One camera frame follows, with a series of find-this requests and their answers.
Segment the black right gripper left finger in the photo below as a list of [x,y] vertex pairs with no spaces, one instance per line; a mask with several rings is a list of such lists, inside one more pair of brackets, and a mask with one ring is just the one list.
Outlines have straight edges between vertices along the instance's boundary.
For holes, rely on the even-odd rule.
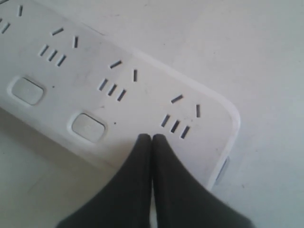
[[152,140],[140,134],[119,171],[59,228],[148,228],[152,198]]

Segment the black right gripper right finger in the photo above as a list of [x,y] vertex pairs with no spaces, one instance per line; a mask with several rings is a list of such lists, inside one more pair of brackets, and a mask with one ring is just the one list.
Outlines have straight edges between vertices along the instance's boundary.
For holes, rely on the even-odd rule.
[[253,222],[206,190],[183,166],[166,137],[152,140],[153,188],[160,228],[253,228]]

